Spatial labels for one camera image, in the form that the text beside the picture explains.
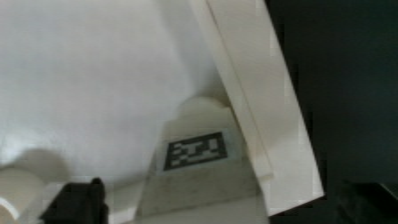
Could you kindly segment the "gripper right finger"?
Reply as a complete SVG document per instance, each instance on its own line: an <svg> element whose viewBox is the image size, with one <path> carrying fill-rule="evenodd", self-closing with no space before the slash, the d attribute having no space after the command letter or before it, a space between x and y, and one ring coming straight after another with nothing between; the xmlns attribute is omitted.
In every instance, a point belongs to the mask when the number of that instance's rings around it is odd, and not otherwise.
<svg viewBox="0 0 398 224"><path fill-rule="evenodd" d="M344 181L333 224L398 224L398 183Z"/></svg>

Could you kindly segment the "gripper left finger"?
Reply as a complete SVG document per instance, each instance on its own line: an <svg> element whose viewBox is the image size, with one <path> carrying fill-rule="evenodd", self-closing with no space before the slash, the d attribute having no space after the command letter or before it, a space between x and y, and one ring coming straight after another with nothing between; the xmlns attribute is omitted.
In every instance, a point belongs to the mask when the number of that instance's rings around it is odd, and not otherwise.
<svg viewBox="0 0 398 224"><path fill-rule="evenodd" d="M108 224L104 196L99 178L67 183L38 216L42 224Z"/></svg>

